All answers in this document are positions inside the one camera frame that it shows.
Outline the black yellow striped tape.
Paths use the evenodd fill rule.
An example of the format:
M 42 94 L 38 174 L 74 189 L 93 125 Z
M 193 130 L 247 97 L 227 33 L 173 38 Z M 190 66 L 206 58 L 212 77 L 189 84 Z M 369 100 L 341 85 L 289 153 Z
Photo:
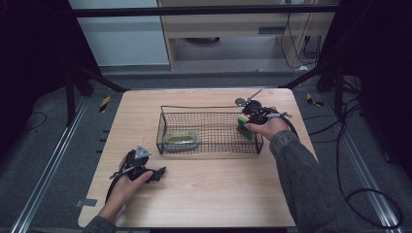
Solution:
M 99 113 L 104 113 L 105 112 L 110 100 L 111 100 L 111 96 L 105 96 L 103 98 L 102 103 L 101 103 L 100 108 L 99 108 Z
M 325 104 L 322 101 L 315 101 L 310 93 L 306 94 L 306 101 L 314 106 L 323 107 Z

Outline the black wire mesh basket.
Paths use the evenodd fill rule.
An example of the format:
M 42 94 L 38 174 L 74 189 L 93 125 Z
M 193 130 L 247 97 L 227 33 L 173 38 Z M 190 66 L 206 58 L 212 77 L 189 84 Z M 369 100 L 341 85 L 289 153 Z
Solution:
M 196 153 L 251 153 L 260 154 L 263 138 L 255 133 L 250 141 L 237 130 L 237 118 L 242 113 L 231 106 L 183 107 L 161 106 L 157 129 L 156 146 L 160 154 Z M 200 142 L 195 150 L 168 152 L 162 145 L 166 133 L 175 131 L 196 131 Z

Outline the black metal stand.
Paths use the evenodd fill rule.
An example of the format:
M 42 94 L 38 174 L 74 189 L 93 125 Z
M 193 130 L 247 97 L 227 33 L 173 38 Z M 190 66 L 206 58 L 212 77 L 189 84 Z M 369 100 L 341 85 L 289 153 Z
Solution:
M 334 86 L 334 112 L 341 119 L 343 117 L 343 68 L 339 63 L 322 61 L 297 79 L 280 85 L 280 88 L 293 89 L 315 76 L 320 77 L 316 84 L 316 88 L 320 92 L 328 91 Z
M 93 87 L 89 83 L 89 79 L 97 81 L 115 92 L 128 91 L 128 88 L 112 83 L 106 80 L 102 75 L 88 70 L 85 67 L 70 65 L 66 70 L 64 77 L 67 102 L 67 126 L 70 126 L 74 122 L 76 116 L 74 89 L 78 89 L 82 96 L 90 96 L 93 93 Z

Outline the white cabinet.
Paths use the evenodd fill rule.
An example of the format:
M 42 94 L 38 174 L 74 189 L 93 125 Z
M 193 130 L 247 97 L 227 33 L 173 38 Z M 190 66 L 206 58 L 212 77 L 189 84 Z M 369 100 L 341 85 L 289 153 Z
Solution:
M 73 10 L 157 8 L 156 0 L 69 0 Z M 168 65 L 160 17 L 79 17 L 100 67 Z

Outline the light wooden desk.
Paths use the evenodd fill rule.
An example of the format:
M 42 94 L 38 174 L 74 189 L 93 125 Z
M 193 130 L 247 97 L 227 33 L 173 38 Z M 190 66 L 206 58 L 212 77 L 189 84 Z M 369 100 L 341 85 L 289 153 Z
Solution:
M 160 7 L 326 5 L 339 0 L 156 0 Z M 167 45 L 183 38 L 275 36 L 287 64 L 294 66 L 303 53 L 304 39 L 325 36 L 333 13 L 238 14 L 163 16 Z

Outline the green and yellow sponge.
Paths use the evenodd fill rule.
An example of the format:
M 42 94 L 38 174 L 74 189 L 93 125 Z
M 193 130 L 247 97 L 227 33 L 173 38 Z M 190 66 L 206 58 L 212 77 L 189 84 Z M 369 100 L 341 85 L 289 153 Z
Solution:
M 239 118 L 237 118 L 237 122 L 238 122 L 237 130 L 243 137 L 252 141 L 255 138 L 255 133 L 245 127 L 245 124 L 248 121 L 249 119 L 246 116 L 240 116 Z

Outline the person's right hand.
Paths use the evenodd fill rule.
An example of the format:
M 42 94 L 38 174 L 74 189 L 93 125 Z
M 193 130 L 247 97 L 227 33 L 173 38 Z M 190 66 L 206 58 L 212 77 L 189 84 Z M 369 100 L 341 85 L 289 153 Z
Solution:
M 252 132 L 261 134 L 267 140 L 271 140 L 277 133 L 289 130 L 288 125 L 278 117 L 270 118 L 265 124 L 256 124 L 254 126 L 246 126 Z

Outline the black horizontal frame bar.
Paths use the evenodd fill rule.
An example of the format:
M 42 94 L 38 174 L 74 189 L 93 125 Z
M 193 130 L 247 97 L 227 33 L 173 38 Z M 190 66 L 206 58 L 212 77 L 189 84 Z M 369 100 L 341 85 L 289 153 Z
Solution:
M 196 16 L 237 14 L 288 14 L 331 13 L 339 4 L 326 5 L 257 5 L 257 6 L 196 6 L 128 9 L 81 9 L 72 10 L 75 17 L 152 17 L 152 16 Z

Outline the black curtain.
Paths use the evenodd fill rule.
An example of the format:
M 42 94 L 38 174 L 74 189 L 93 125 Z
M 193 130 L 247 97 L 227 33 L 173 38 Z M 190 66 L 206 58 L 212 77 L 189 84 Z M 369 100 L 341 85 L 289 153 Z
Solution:
M 35 101 L 65 86 L 50 36 L 62 40 L 76 63 L 99 73 L 69 0 L 0 0 L 0 163 L 31 116 Z
M 322 55 L 340 51 L 346 75 L 390 159 L 412 180 L 412 0 L 339 0 Z

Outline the green soap dish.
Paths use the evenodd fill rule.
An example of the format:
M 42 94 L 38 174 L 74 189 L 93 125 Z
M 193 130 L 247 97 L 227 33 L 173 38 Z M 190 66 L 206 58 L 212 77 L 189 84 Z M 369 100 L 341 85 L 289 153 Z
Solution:
M 175 131 L 165 134 L 162 145 L 168 152 L 183 152 L 197 149 L 199 142 L 200 137 L 196 131 Z

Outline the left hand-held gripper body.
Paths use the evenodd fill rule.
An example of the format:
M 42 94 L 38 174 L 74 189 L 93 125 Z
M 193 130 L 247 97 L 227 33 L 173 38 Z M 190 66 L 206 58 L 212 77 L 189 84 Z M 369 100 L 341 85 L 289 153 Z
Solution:
M 142 146 L 138 146 L 127 154 L 123 171 L 131 181 L 136 180 L 147 171 L 145 165 L 150 155 L 151 153 Z

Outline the person's left hand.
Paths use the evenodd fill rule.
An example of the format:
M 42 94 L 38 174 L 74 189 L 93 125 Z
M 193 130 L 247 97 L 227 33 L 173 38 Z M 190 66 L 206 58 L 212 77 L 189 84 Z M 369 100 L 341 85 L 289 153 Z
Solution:
M 115 222 L 123 206 L 133 197 L 137 190 L 152 176 L 153 172 L 148 171 L 134 181 L 127 175 L 121 176 L 112 189 L 104 207 L 98 213 L 99 216 Z

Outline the aluminium floor rail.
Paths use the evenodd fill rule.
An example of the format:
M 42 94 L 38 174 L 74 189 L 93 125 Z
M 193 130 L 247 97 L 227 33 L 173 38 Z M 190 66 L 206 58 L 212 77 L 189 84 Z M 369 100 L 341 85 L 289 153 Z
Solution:
M 357 149 L 355 142 L 347 131 L 346 117 L 343 116 L 339 119 L 332 106 L 332 99 L 328 95 L 323 95 L 327 109 L 330 111 L 331 116 L 337 121 L 338 136 L 336 140 L 336 177 L 338 186 L 343 195 L 344 200 L 352 210 L 352 212 L 361 218 L 363 221 L 376 228 L 384 231 L 385 233 L 405 233 L 402 229 L 402 223 L 404 221 L 403 212 L 397 202 L 388 194 L 384 193 L 371 171 L 367 167 L 366 163 L 361 157 L 361 153 Z M 344 147 L 347 156 L 349 157 L 353 168 L 355 169 L 358 178 L 360 179 L 361 188 L 346 193 L 343 189 L 341 181 L 341 165 L 340 165 L 340 149 Z M 369 201 L 374 213 L 376 214 L 378 221 L 365 216 L 360 209 L 355 207 L 354 203 L 350 200 L 357 195 L 365 195 Z
M 54 177 L 54 174 L 57 171 L 60 161 L 63 158 L 71 142 L 71 139 L 83 117 L 88 100 L 88 97 L 80 98 L 78 106 L 75 109 L 75 115 L 72 122 L 64 128 L 59 141 L 53 149 L 51 158 L 49 159 L 45 169 L 43 170 L 40 179 L 37 181 L 31 195 L 26 201 L 24 208 L 13 224 L 10 233 L 26 233 L 28 231 L 32 219 L 36 215 L 39 206 L 42 203 L 44 196 Z

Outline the grey metal table bracket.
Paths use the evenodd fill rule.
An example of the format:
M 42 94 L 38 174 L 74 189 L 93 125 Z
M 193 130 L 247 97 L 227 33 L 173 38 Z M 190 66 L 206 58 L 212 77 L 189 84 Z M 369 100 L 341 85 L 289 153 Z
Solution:
M 83 206 L 94 207 L 96 205 L 96 203 L 97 203 L 96 199 L 85 198 L 85 199 L 82 199 L 82 200 L 77 200 L 76 203 L 75 203 L 75 206 L 79 207 L 79 208 L 83 207 Z

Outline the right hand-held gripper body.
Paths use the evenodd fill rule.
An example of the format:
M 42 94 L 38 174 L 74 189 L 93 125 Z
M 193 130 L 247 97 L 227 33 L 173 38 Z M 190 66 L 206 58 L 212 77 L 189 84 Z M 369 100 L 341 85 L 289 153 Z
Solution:
M 252 121 L 254 124 L 265 124 L 268 121 L 268 115 L 270 114 L 270 111 L 262 107 L 258 100 L 254 100 L 254 97 L 259 93 L 260 90 L 245 99 L 246 105 L 242 108 L 243 111 L 248 111 L 249 121 Z

